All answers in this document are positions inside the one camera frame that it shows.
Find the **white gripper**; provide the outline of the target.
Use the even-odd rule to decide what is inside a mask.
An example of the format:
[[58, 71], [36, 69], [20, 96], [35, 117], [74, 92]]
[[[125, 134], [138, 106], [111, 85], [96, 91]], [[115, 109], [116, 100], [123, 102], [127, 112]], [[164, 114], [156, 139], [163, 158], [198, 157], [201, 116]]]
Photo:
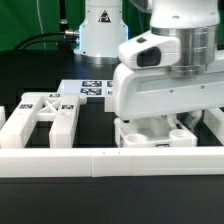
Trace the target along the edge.
[[120, 64], [113, 77], [114, 112], [132, 120], [224, 107], [224, 64], [202, 75], [175, 78], [166, 68], [133, 71]]

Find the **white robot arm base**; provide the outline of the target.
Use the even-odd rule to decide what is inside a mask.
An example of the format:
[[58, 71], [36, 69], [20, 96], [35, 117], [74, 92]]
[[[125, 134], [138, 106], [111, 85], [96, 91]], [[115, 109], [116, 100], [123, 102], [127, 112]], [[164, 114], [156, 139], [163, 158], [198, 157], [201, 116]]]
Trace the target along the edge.
[[122, 18], [122, 0], [85, 0], [85, 19], [79, 26], [77, 61], [116, 64], [118, 46], [128, 40]]

